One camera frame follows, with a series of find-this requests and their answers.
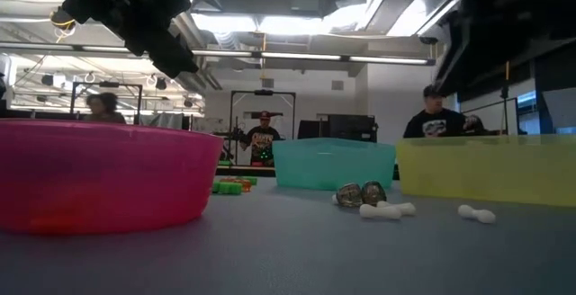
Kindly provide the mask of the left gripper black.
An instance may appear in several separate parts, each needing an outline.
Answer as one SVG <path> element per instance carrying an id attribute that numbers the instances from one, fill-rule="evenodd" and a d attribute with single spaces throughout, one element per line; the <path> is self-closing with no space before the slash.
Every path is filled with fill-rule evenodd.
<path id="1" fill-rule="evenodd" d="M 190 6 L 190 0 L 65 0 L 62 8 L 79 23 L 102 23 L 126 49 L 135 55 L 147 52 L 159 71 L 175 78 L 199 70 L 182 34 L 169 31 L 171 21 Z"/>

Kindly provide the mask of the person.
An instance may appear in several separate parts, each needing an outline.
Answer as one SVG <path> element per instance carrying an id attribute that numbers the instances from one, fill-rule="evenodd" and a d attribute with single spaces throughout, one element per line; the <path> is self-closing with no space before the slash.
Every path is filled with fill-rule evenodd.
<path id="1" fill-rule="evenodd" d="M 260 113 L 260 124 L 252 128 L 240 141 L 243 150 L 250 148 L 250 164 L 253 166 L 273 167 L 273 142 L 280 140 L 279 132 L 270 126 L 271 114 L 268 111 Z"/>
<path id="2" fill-rule="evenodd" d="M 90 94 L 86 97 L 86 105 L 90 109 L 90 113 L 84 117 L 84 120 L 125 124 L 126 120 L 117 112 L 117 104 L 116 94 Z"/>
<path id="3" fill-rule="evenodd" d="M 408 122 L 403 133 L 405 139 L 457 137 L 486 132 L 478 116 L 445 108 L 444 96 L 434 85 L 424 88 L 423 100 L 424 109 Z"/>

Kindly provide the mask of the long ceiling strip light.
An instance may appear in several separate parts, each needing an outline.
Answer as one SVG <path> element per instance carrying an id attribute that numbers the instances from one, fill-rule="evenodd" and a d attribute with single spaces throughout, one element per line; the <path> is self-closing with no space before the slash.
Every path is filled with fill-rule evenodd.
<path id="1" fill-rule="evenodd" d="M 0 50 L 6 53 L 41 54 L 48 53 L 62 56 L 93 56 L 102 58 L 136 58 L 137 55 L 123 47 L 111 46 L 83 46 L 74 44 L 51 44 L 0 41 Z M 426 66 L 436 64 L 432 58 L 401 58 L 386 56 L 349 56 L 294 52 L 251 51 L 251 50 L 221 50 L 221 49 L 193 49 L 195 56 L 210 58 L 261 58 L 261 59 L 290 59 L 309 61 L 329 61 L 364 64 L 387 64 L 403 66 Z"/>

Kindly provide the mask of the pink round plastic bowl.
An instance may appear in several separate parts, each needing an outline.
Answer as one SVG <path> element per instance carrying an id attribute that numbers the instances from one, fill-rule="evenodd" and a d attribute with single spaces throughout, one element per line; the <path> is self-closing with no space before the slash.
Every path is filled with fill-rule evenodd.
<path id="1" fill-rule="evenodd" d="M 223 140 L 88 121 L 0 120 L 0 230 L 85 235 L 199 218 Z"/>

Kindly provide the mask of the black cabinet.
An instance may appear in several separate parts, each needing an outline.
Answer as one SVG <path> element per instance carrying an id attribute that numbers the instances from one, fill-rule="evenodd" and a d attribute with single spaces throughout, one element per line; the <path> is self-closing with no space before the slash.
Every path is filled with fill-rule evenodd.
<path id="1" fill-rule="evenodd" d="M 329 114 L 318 120 L 301 120 L 297 139 L 334 138 L 377 142 L 378 125 L 374 116 Z"/>

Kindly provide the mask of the teal plastic bin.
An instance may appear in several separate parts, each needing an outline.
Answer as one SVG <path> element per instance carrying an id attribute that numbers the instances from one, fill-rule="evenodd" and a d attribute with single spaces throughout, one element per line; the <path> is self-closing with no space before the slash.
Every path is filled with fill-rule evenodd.
<path id="1" fill-rule="evenodd" d="M 317 138 L 273 143 L 280 187 L 335 191 L 347 183 L 392 183 L 396 149 L 392 145 L 349 139 Z"/>

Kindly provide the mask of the grey-blue table mat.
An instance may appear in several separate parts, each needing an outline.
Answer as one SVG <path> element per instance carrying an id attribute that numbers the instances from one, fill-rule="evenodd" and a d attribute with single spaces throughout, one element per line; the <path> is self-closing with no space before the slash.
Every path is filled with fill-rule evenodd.
<path id="1" fill-rule="evenodd" d="M 576 209 L 490 202 L 482 224 L 456 200 L 413 204 L 363 219 L 261 179 L 175 228 L 0 233 L 0 295 L 576 295 Z"/>

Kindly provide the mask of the black framed whiteboard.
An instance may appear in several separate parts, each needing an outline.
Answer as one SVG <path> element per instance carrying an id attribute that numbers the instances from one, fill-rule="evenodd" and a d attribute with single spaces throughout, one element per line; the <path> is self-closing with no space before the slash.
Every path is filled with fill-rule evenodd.
<path id="1" fill-rule="evenodd" d="M 478 116 L 486 130 L 496 130 L 510 136 L 518 134 L 518 100 L 516 98 L 484 101 L 480 98 L 460 103 L 460 111 Z"/>

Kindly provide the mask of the yellow-green translucent bin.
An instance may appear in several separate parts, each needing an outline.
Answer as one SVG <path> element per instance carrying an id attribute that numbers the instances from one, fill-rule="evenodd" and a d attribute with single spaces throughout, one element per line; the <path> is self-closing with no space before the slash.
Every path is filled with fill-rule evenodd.
<path id="1" fill-rule="evenodd" d="M 403 139 L 402 192 L 576 207 L 576 135 Z"/>

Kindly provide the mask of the large spiral ventilation duct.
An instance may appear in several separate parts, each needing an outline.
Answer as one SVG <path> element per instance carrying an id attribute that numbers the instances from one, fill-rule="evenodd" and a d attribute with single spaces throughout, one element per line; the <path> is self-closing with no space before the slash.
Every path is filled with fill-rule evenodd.
<path id="1" fill-rule="evenodd" d="M 180 13 L 172 20 L 170 31 L 180 37 L 190 49 L 204 49 L 207 47 L 201 31 L 196 26 L 192 16 Z M 184 72 L 176 81 L 186 90 L 204 95 L 206 91 L 221 91 L 220 82 L 212 75 L 205 57 L 194 57 L 193 62 L 199 67 L 195 73 Z"/>

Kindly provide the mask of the black metal frame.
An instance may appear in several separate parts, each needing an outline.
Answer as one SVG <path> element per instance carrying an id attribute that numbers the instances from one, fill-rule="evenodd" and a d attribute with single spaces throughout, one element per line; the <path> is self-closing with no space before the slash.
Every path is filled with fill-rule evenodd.
<path id="1" fill-rule="evenodd" d="M 235 152 L 238 152 L 238 145 L 242 144 L 248 135 L 245 134 L 238 126 L 238 119 L 233 117 L 233 109 L 237 103 L 239 103 L 246 95 L 254 96 L 264 96 L 271 97 L 278 95 L 280 96 L 292 109 L 292 132 L 291 138 L 294 139 L 295 133 L 295 114 L 296 114 L 296 93 L 292 92 L 275 92 L 273 90 L 232 90 L 230 93 L 230 108 L 229 108 L 229 133 L 228 142 L 234 140 L 236 142 Z M 260 149 L 257 161 L 254 162 L 253 158 L 250 158 L 250 165 L 252 167 L 274 167 L 274 154 L 272 151 L 272 145 L 264 146 Z"/>
<path id="2" fill-rule="evenodd" d="M 96 82 L 88 83 L 86 81 L 74 82 L 72 84 L 71 101 L 70 101 L 70 106 L 69 106 L 69 113 L 70 114 L 75 113 L 76 99 L 77 99 L 77 97 L 80 96 L 80 93 L 77 93 L 77 88 L 79 86 L 83 86 L 84 88 L 88 89 L 88 88 L 91 88 L 93 85 L 97 85 L 97 86 L 103 87 L 103 88 L 119 88 L 119 87 L 124 87 L 127 89 L 136 88 L 138 90 L 138 94 L 137 94 L 137 106 L 135 109 L 136 113 L 133 116 L 133 124 L 134 125 L 140 125 L 141 106 L 142 106 L 142 97 L 143 97 L 143 85 L 122 84 L 122 83 L 111 82 L 111 81 L 103 81 L 103 82 L 99 82 L 99 83 L 96 83 Z"/>

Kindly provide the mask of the black table frame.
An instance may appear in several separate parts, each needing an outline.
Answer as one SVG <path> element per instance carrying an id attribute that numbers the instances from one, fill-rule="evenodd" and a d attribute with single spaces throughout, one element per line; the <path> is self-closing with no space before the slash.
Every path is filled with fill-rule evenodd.
<path id="1" fill-rule="evenodd" d="M 304 176 L 307 179 L 322 178 L 324 174 L 330 174 L 331 171 L 328 169 L 320 169 L 316 171 L 304 171 Z M 259 167 L 259 166 L 225 166 L 219 165 L 215 172 L 215 175 L 228 175 L 228 176 L 255 176 L 255 177 L 275 177 L 281 181 L 296 181 L 297 178 L 290 178 L 288 176 L 289 172 L 284 170 L 281 172 L 276 171 L 272 167 Z"/>

